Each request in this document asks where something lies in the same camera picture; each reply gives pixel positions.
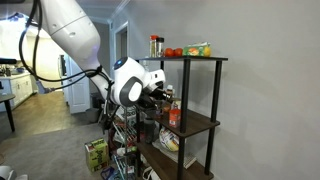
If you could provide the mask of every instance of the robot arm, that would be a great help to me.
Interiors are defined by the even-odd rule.
[[[83,71],[99,69],[101,65],[97,52],[100,47],[100,36],[79,4],[75,0],[34,0],[32,5],[34,3],[38,3],[38,8],[40,7],[43,12],[39,12],[34,19],[41,22],[42,28],[79,67]],[[31,12],[30,8],[31,4],[29,6],[14,4],[6,6],[5,11],[0,10],[7,13],[12,11],[12,14],[18,11],[28,15]],[[145,71],[132,58],[122,58],[115,63],[115,80],[111,88],[109,87],[111,80],[105,69],[100,68],[99,71],[104,76],[95,75],[90,79],[98,87],[102,97],[126,107],[134,105],[142,91],[150,93],[165,81],[162,70]]]

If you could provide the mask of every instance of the hallway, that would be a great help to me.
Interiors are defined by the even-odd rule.
[[[7,113],[0,112],[0,143],[23,137],[90,124],[85,113],[71,115],[62,91],[35,94],[12,111],[15,132],[11,132]]]

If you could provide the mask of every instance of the rug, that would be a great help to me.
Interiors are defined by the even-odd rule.
[[[7,139],[0,144],[0,152],[5,156],[2,165],[11,166],[18,175],[28,174],[29,179],[35,180],[101,180],[101,171],[89,171],[84,149],[85,142],[99,137],[107,140],[97,124],[90,124]]]

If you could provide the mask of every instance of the dark wooden shelf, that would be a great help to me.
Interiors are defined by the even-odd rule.
[[[204,56],[172,56],[172,57],[155,57],[155,58],[140,58],[137,61],[183,61],[183,60],[195,60],[195,61],[227,61],[228,58],[223,57],[204,57]]]
[[[185,133],[181,133],[179,127],[174,128],[169,125],[169,114],[165,113],[163,116],[159,117],[156,116],[154,110],[145,111],[145,113],[152,117],[154,120],[162,124],[164,127],[170,129],[173,133],[175,133],[179,137],[189,137],[200,133],[202,131],[214,128],[220,125],[219,121],[211,122],[210,118],[196,113],[194,111],[188,110],[187,111],[187,129]]]
[[[146,158],[151,167],[156,171],[160,179],[176,180],[178,172],[178,164],[161,153],[160,150],[151,144],[144,142],[136,143],[139,151]],[[183,169],[184,180],[205,180],[212,179],[213,174],[204,173],[204,167],[199,162],[194,162],[188,169]]]

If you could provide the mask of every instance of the jar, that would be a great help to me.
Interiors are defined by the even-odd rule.
[[[151,35],[150,36],[150,57],[156,57],[156,39],[158,35]]]
[[[156,57],[163,57],[164,56],[164,38],[158,37],[156,38]]]

